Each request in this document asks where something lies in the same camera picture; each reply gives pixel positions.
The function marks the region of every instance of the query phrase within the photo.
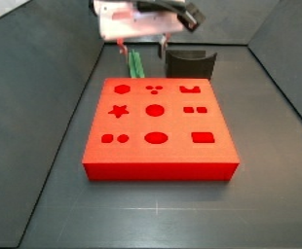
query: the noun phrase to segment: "star-shaped hole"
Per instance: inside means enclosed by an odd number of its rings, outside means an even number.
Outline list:
[[[126,105],[114,105],[114,110],[109,112],[109,114],[114,114],[117,118],[121,118],[124,114],[129,114],[129,111],[126,110]]]

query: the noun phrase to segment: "white robot part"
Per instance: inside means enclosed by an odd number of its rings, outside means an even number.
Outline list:
[[[141,13],[134,9],[132,2],[94,0],[94,10],[100,17],[101,36],[106,41],[184,30],[176,13]]]

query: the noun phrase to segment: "red shape sorter box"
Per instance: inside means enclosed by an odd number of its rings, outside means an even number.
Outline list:
[[[230,180],[240,159],[210,82],[109,79],[82,163],[90,180]]]

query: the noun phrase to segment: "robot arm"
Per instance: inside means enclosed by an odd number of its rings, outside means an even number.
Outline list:
[[[117,40],[125,54],[125,38],[164,34],[164,50],[172,33],[196,31],[206,19],[185,0],[90,0],[89,7],[100,18],[102,38]]]

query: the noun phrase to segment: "table surface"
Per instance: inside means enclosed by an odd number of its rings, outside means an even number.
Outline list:
[[[141,52],[165,77],[157,46]],[[247,47],[218,52],[213,87],[241,157],[230,182],[89,182],[82,155],[106,78],[128,77],[116,46],[101,56],[22,248],[302,247],[302,120]]]

